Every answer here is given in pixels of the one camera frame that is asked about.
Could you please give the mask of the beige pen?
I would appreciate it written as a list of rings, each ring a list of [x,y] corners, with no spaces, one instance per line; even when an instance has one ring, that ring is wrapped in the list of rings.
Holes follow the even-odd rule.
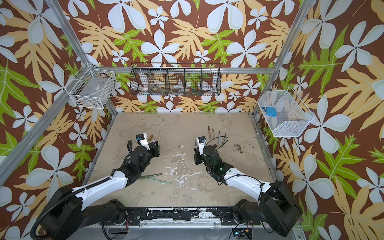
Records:
[[[212,133],[213,133],[213,140],[214,140],[214,142],[216,141],[216,136],[215,136],[215,131],[214,131],[214,129],[212,129]]]

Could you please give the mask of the light green pen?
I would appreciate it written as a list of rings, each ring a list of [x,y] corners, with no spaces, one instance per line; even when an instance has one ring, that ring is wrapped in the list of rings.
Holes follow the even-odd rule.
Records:
[[[150,182],[160,183],[160,184],[166,184],[166,185],[172,185],[172,182],[158,180],[158,179],[149,179]]]

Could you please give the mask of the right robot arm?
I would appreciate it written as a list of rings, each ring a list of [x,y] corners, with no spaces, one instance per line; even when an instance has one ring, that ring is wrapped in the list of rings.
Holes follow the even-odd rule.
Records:
[[[246,175],[222,161],[216,145],[194,148],[196,165],[203,164],[207,173],[219,184],[236,188],[256,200],[242,199],[233,206],[238,224],[268,224],[273,232],[286,237],[303,214],[303,210],[281,181],[261,181]]]

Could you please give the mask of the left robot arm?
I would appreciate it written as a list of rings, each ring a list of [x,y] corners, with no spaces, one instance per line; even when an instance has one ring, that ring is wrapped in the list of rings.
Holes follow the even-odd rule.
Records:
[[[137,181],[152,158],[159,157],[159,143],[140,144],[130,150],[122,165],[110,175],[88,185],[58,189],[33,224],[33,240],[66,240],[77,230],[96,223],[122,223],[126,206],[117,200],[95,206],[99,199]]]

